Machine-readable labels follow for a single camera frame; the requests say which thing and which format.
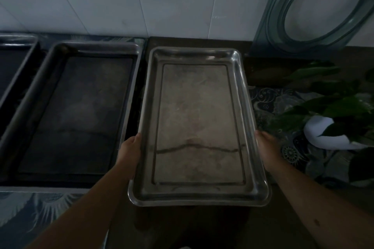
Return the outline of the person's right forearm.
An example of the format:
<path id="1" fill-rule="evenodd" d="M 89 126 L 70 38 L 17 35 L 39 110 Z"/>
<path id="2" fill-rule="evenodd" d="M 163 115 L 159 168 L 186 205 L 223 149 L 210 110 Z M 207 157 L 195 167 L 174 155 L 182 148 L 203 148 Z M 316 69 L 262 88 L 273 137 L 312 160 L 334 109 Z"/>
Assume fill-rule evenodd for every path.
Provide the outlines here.
<path id="1" fill-rule="evenodd" d="M 323 249 L 374 249 L 374 216 L 319 185 L 281 157 L 267 160 L 302 224 Z"/>

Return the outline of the person's left forearm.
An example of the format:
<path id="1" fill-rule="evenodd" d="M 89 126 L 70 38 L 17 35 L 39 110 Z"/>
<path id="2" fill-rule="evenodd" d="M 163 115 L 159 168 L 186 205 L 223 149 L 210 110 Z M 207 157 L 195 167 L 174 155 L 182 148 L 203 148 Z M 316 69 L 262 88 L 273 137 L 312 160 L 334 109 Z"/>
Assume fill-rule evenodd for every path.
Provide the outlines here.
<path id="1" fill-rule="evenodd" d="M 139 158 L 127 154 L 25 249 L 100 249 Z"/>

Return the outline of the dark steel rectangular tray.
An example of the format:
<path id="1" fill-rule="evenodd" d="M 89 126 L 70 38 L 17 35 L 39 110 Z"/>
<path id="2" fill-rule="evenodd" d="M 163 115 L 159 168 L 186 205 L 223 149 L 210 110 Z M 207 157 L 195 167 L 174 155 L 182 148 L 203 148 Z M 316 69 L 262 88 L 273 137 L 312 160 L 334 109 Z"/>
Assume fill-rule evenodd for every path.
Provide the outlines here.
<path id="1" fill-rule="evenodd" d="M 0 108 L 38 45 L 35 34 L 0 33 Z"/>
<path id="2" fill-rule="evenodd" d="M 124 140 L 143 44 L 54 44 L 0 140 L 0 185 L 94 184 Z"/>

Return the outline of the person's left hand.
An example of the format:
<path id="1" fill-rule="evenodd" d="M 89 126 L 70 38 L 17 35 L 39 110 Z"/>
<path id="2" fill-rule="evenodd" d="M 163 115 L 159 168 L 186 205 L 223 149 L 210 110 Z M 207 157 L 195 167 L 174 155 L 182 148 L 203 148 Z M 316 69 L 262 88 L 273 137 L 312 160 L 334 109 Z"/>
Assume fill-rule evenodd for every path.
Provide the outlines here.
<path id="1" fill-rule="evenodd" d="M 116 165 L 123 167 L 130 176 L 134 175 L 141 157 L 141 141 L 141 133 L 129 137 L 121 144 L 117 154 Z"/>

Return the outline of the shiny steel rectangular tray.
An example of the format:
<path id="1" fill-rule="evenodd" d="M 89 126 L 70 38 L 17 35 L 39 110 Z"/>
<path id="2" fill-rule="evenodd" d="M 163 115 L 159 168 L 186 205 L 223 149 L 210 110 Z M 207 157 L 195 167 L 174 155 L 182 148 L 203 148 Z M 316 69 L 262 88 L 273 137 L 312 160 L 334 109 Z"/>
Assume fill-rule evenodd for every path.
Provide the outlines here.
<path id="1" fill-rule="evenodd" d="M 150 51 L 128 197 L 140 207 L 269 203 L 242 57 L 233 48 Z"/>

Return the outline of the patterned blue tablecloth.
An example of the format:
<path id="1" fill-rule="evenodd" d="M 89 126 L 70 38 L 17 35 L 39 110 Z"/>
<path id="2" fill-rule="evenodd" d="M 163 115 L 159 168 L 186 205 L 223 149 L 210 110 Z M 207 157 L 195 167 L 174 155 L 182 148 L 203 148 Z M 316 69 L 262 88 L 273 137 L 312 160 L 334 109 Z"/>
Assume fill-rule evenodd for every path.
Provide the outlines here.
<path id="1" fill-rule="evenodd" d="M 258 125 L 275 134 L 282 142 L 282 155 L 298 170 L 305 172 L 317 182 L 331 189 L 339 189 L 339 193 L 353 194 L 358 203 L 374 212 L 374 154 L 356 155 L 351 151 L 325 151 L 314 147 L 298 129 L 274 129 L 270 123 L 273 118 L 280 117 L 294 105 L 319 97 L 309 92 L 308 88 L 318 81 L 346 81 L 360 79 L 362 90 L 374 93 L 374 83 L 364 82 L 364 74 L 374 68 L 374 48 L 345 48 L 333 57 L 333 62 L 342 68 L 336 76 L 328 78 L 305 78 L 295 83 L 285 77 L 306 65 L 304 60 L 287 58 L 252 58 L 247 56 L 251 44 L 245 41 L 210 40 L 210 39 L 177 39 L 151 37 L 147 41 L 146 56 L 157 46 L 199 47 L 199 48 L 234 48 L 244 55 L 245 73 L 249 94 L 255 105 L 255 116 Z M 52 123 L 68 124 L 75 129 L 82 123 L 83 150 L 91 151 L 88 143 L 94 143 L 101 150 L 101 143 L 109 142 L 109 151 L 113 151 L 114 135 L 120 124 L 121 104 L 124 103 L 125 89 L 129 87 L 129 64 L 122 65 L 118 61 L 107 63 L 105 60 L 95 61 L 89 68 L 87 60 L 83 64 L 75 64 L 67 72 L 62 73 L 62 82 L 57 84 L 57 92 L 52 96 L 51 107 L 47 106 L 47 119 Z M 274 202 L 270 202 L 264 210 L 244 209 L 238 207 L 200 207 L 196 208 L 198 216 L 191 219 L 189 232 L 193 238 L 203 237 L 204 242 L 212 245 L 214 233 L 230 230 L 230 236 L 219 237 L 224 248 L 301 248 L 302 246 L 317 248 L 311 236 L 302 228 L 292 213 L 291 207 L 274 187 Z M 22 249 L 33 241 L 51 222 L 57 219 L 81 194 L 5 192 L 0 193 L 0 249 Z M 170 248 L 176 238 L 186 233 L 184 222 L 187 214 L 194 213 L 193 208 L 173 207 L 163 210 L 140 209 L 131 206 L 128 198 L 123 201 L 123 209 L 119 212 L 130 214 L 127 222 L 121 218 L 115 220 L 115 227 L 110 233 L 108 248 L 125 249 Z"/>

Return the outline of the person's right hand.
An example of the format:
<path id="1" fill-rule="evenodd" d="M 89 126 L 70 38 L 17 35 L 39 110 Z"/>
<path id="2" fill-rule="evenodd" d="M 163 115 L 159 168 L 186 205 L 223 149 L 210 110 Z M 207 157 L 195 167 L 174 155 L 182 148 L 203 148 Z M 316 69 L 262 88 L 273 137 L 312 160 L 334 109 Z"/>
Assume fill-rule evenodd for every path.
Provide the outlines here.
<path id="1" fill-rule="evenodd" d="M 284 162 L 277 139 L 271 134 L 260 130 L 255 131 L 255 138 L 265 169 L 273 173 Z"/>

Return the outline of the green leafy plant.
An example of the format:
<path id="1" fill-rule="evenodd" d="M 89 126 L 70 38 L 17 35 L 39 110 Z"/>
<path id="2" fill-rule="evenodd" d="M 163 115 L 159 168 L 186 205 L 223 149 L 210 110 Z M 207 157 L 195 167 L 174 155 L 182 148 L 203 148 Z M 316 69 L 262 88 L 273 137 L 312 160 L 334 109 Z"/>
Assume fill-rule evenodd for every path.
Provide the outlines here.
<path id="1" fill-rule="evenodd" d="M 362 187 L 374 183 L 374 92 L 363 92 L 359 79 L 322 79 L 340 70 L 313 61 L 285 77 L 310 80 L 308 92 L 277 97 L 265 129 L 281 139 L 286 161 L 311 178 Z"/>

